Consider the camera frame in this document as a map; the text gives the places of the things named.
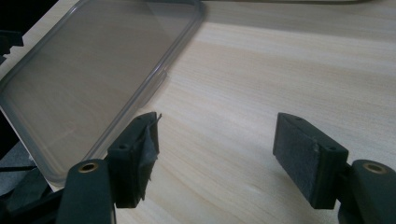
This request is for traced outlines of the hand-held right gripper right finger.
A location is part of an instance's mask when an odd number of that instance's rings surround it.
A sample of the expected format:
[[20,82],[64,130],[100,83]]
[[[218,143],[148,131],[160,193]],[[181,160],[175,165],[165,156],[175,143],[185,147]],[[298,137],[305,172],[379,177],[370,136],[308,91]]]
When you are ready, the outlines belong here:
[[343,146],[305,119],[279,113],[273,154],[313,208],[334,208],[336,180],[347,166]]

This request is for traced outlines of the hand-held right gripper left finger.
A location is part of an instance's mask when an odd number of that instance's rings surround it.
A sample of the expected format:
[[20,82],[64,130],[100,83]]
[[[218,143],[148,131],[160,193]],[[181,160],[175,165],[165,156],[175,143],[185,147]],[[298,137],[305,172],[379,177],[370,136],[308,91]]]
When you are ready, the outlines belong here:
[[156,112],[134,118],[107,150],[113,199],[118,208],[136,208],[145,199],[152,169],[158,160]]

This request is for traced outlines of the clear plastic container lid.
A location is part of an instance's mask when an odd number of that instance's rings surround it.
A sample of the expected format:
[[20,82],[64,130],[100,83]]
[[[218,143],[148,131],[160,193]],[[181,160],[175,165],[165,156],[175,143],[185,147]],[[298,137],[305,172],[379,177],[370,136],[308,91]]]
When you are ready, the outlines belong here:
[[79,0],[0,80],[0,110],[54,188],[106,155],[204,16],[200,0]]

